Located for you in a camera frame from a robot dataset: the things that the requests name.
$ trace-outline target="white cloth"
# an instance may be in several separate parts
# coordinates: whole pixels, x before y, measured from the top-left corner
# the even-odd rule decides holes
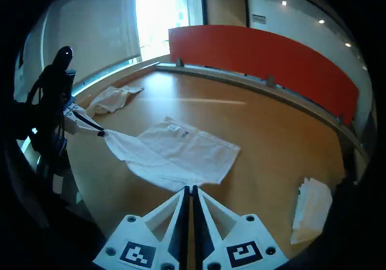
[[[299,191],[291,244],[306,242],[319,236],[332,204],[330,189],[313,178],[305,178]]]
[[[113,154],[137,176],[170,191],[220,184],[240,147],[166,117],[138,137],[106,130]]]
[[[96,113],[104,114],[107,112],[114,112],[117,109],[124,107],[126,99],[130,95],[137,94],[142,90],[143,87],[123,86],[121,88],[115,88],[110,86],[94,98],[86,109],[86,113],[89,117],[93,117]]]

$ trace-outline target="metal bracket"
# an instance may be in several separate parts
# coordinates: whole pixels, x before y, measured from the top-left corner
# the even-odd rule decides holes
[[[276,84],[276,83],[275,83],[274,77],[273,77],[272,75],[268,76],[266,85],[267,85],[268,87],[274,88],[274,87],[275,87],[275,84]]]
[[[153,231],[172,214],[164,237]],[[127,215],[108,239],[94,263],[112,270],[186,269],[189,226],[189,187],[144,217]]]
[[[178,58],[178,59],[177,59],[176,66],[177,66],[177,67],[184,67],[184,66],[185,66],[185,64],[183,63],[183,61],[181,60],[181,58]]]

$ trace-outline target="wall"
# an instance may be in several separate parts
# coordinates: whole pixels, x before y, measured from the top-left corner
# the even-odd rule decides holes
[[[367,71],[363,70],[363,64],[351,48],[346,47],[341,38],[320,24],[318,19],[291,8],[290,3],[282,6],[281,2],[270,0],[248,0],[248,4],[250,27],[285,36],[314,49],[337,65],[358,87],[358,106],[353,125],[360,136],[372,108],[372,85]],[[266,24],[253,22],[253,14],[265,16]],[[321,18],[333,22],[327,16]]]
[[[247,26],[245,0],[206,0],[208,25]]]

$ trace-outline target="clothing label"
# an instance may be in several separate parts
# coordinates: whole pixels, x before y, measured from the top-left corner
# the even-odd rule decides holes
[[[176,125],[176,124],[171,124],[171,125],[168,126],[168,128],[171,129],[172,131],[177,131],[181,127]]]

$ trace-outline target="wooden table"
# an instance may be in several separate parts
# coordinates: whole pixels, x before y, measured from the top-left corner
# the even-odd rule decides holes
[[[330,189],[344,177],[336,133],[323,123],[261,94],[199,77],[152,72],[123,109],[95,116],[104,128],[137,136],[170,116],[237,144],[241,151],[221,185],[202,190],[237,213],[255,213],[288,258],[308,246],[290,244],[298,190],[305,177]],[[68,136],[72,171],[85,204],[109,237],[126,214],[143,216],[174,193],[130,172],[103,138]],[[190,220],[189,268],[194,267]]]

